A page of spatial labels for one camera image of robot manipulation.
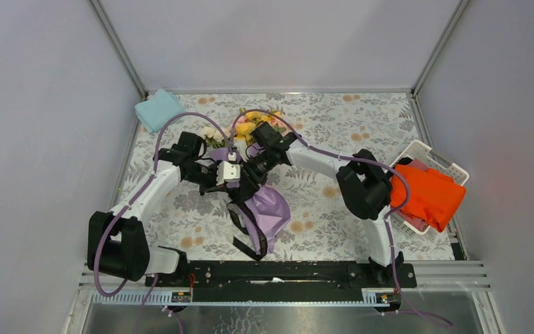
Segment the white fake flower stem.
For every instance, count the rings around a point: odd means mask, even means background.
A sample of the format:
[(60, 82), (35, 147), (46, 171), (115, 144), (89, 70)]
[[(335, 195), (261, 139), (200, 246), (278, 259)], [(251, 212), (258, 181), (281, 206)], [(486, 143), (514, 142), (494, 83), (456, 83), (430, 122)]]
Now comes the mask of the white fake flower stem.
[(226, 145), (224, 136), (215, 127), (203, 127), (200, 136), (206, 141), (209, 147), (223, 148)]

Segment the yellow fake flower stem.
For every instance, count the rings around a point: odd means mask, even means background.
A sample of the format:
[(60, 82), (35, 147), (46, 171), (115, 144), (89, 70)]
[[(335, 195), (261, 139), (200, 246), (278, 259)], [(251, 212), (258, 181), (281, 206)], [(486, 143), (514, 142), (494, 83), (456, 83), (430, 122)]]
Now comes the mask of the yellow fake flower stem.
[(263, 123), (268, 123), (275, 131), (280, 134), (285, 134), (288, 132), (288, 127), (279, 119), (282, 114), (276, 109), (269, 109), (268, 113), (263, 113), (260, 111), (251, 111), (244, 114), (240, 118), (234, 121), (234, 140), (235, 141), (245, 141), (247, 145), (251, 145), (255, 142), (251, 133), (258, 128), (259, 125)]

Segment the pink purple wrapping paper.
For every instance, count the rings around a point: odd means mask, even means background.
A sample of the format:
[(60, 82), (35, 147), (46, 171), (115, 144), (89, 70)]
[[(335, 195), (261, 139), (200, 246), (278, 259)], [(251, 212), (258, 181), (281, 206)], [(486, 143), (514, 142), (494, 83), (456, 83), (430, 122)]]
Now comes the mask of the pink purple wrapping paper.
[[(234, 182), (225, 183), (233, 186)], [(252, 212), (257, 216), (261, 230), (268, 238), (268, 254), (273, 253), (275, 236), (291, 220), (291, 210), (283, 195), (271, 186), (262, 184), (250, 200), (246, 201)], [(256, 237), (250, 237), (251, 248), (259, 250)]]

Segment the black ribbon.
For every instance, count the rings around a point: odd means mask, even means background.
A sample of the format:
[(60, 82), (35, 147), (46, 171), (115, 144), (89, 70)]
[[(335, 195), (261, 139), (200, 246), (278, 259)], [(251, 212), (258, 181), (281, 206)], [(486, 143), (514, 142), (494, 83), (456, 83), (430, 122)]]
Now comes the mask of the black ribbon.
[(259, 190), (259, 187), (246, 181), (235, 181), (233, 186), (218, 185), (216, 181), (199, 186), (200, 195), (213, 192), (224, 192), (229, 198), (227, 211), (236, 228), (248, 237), (256, 237), (259, 250), (249, 247), (240, 239), (233, 237), (232, 246), (254, 261), (261, 261), (268, 252), (268, 238), (258, 224), (257, 216), (252, 212), (246, 201)]

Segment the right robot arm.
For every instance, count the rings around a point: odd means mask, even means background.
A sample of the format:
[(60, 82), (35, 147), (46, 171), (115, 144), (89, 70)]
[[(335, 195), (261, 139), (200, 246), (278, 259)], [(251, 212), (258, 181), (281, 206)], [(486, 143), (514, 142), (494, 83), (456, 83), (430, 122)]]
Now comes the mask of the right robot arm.
[(398, 172), (375, 160), (370, 151), (362, 149), (352, 156), (330, 152), (308, 144), (291, 131), (278, 134), (270, 125), (262, 124), (252, 132), (260, 151), (241, 162), (241, 198), (248, 200), (266, 183), (269, 172), (279, 165), (307, 168), (335, 180), (344, 205), (364, 222), (369, 235), (369, 259), (374, 283), (387, 287), (398, 278), (395, 265), (398, 250), (394, 244), (389, 218), (396, 211), (391, 202), (391, 180)]

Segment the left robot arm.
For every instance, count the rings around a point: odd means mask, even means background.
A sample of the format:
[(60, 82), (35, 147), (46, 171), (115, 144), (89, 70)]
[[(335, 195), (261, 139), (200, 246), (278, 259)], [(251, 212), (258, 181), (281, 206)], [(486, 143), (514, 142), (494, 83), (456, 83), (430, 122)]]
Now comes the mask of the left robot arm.
[(171, 148), (161, 148), (138, 186), (109, 212), (95, 212), (88, 224), (88, 268), (110, 276), (138, 281), (161, 274), (172, 286), (188, 276), (186, 253), (165, 246), (152, 247), (145, 235), (148, 222), (162, 199), (181, 182), (203, 191), (216, 185), (216, 165), (202, 164), (205, 140), (182, 132)]

